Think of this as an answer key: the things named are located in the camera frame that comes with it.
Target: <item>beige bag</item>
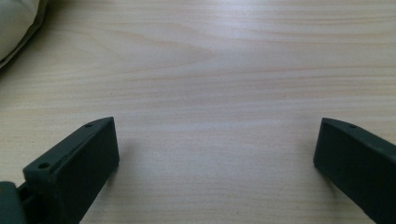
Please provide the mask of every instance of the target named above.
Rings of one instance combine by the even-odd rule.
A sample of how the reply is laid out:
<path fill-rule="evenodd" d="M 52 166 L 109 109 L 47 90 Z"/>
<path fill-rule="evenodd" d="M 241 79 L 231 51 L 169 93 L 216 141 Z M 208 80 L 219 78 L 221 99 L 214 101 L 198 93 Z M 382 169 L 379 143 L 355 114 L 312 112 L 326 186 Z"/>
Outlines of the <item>beige bag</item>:
<path fill-rule="evenodd" d="M 0 67 L 40 27 L 48 0 L 0 0 Z"/>

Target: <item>tabletop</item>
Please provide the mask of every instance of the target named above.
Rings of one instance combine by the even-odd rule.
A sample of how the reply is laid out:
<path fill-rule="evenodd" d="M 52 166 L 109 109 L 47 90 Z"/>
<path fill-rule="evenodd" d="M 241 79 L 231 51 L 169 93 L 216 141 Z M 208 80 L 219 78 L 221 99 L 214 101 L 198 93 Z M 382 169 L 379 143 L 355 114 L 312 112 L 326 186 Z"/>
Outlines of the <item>tabletop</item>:
<path fill-rule="evenodd" d="M 396 143 L 392 0 L 51 0 L 0 70 L 1 180 L 114 117 L 81 223 L 374 223 L 313 165 L 322 118 Z"/>

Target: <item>wooden table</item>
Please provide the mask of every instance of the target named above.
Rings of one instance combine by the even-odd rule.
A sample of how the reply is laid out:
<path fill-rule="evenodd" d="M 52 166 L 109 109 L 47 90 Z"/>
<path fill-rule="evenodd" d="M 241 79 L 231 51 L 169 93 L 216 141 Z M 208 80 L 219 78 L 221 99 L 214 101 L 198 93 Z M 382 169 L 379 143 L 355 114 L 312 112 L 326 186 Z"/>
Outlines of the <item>wooden table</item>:
<path fill-rule="evenodd" d="M 0 72 L 1 179 L 112 116 L 81 223 L 373 223 L 313 166 L 320 120 L 396 143 L 396 2 L 52 0 Z"/>

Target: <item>white fabric object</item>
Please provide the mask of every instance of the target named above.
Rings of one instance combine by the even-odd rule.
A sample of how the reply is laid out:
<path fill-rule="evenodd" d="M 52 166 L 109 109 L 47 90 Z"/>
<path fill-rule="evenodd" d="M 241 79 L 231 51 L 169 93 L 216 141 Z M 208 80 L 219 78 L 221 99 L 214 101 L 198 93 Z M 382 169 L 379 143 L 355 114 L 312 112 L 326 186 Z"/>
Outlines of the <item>white fabric object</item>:
<path fill-rule="evenodd" d="M 40 0 L 0 0 L 0 60 L 21 42 L 35 21 Z"/>

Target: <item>screw hole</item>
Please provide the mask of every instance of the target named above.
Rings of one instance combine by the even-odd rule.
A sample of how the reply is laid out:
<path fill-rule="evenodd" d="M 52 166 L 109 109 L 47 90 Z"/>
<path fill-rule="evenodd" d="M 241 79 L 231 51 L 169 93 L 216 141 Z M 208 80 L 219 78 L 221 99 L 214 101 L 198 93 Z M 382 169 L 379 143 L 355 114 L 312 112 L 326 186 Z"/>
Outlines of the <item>screw hole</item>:
<path fill-rule="evenodd" d="M 49 168 L 49 167 L 50 167 L 50 164 L 47 163 L 47 162 L 43 162 L 43 163 L 38 165 L 38 169 L 46 169 L 46 168 Z"/>

